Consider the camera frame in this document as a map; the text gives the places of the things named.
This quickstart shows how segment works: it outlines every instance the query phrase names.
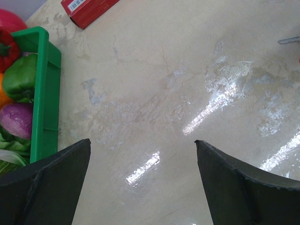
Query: lavender wall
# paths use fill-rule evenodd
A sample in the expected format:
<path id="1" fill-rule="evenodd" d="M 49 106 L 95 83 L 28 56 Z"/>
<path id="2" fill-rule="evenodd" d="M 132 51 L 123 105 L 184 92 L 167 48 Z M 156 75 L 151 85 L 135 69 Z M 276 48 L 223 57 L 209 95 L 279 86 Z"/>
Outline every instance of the lavender wall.
<path id="1" fill-rule="evenodd" d="M 9 10 L 26 21 L 45 1 L 46 0 L 0 0 L 0 8 Z"/>

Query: red bell pepper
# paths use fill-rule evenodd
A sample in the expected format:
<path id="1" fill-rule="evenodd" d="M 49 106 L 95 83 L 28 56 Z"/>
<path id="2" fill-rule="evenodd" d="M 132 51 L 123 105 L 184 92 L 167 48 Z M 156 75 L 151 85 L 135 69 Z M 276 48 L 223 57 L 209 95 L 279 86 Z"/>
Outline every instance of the red bell pepper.
<path id="1" fill-rule="evenodd" d="M 4 73 L 20 55 L 21 50 L 11 34 L 0 27 L 0 73 Z"/>

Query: red round object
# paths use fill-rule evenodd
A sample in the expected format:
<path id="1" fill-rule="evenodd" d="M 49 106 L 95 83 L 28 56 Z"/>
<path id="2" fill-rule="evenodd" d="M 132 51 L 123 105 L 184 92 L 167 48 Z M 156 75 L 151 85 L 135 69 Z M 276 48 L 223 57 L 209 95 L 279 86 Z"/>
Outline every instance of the red round object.
<path id="1" fill-rule="evenodd" d="M 28 28 L 19 16 L 2 8 L 0 8 L 0 27 L 9 33 Z"/>

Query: pepper stem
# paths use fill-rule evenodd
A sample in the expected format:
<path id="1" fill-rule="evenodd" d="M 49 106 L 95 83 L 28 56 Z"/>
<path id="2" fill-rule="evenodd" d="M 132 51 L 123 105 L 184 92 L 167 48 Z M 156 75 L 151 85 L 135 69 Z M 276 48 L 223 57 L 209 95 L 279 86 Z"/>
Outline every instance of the pepper stem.
<path id="1" fill-rule="evenodd" d="M 11 48 L 11 46 L 7 46 L 3 43 L 0 43 L 0 55 L 1 56 L 8 56 L 10 48 Z"/>

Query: metal key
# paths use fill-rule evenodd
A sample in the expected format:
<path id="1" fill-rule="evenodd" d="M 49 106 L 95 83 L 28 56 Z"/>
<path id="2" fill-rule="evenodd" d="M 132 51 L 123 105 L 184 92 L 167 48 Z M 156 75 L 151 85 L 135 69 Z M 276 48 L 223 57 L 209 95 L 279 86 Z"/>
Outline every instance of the metal key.
<path id="1" fill-rule="evenodd" d="M 288 39 L 284 39 L 284 40 L 280 40 L 280 41 L 278 41 L 278 43 L 280 43 L 280 44 L 286 44 L 286 43 L 293 42 L 293 41 L 300 41 L 300 36 L 293 37 L 293 38 L 288 38 Z"/>

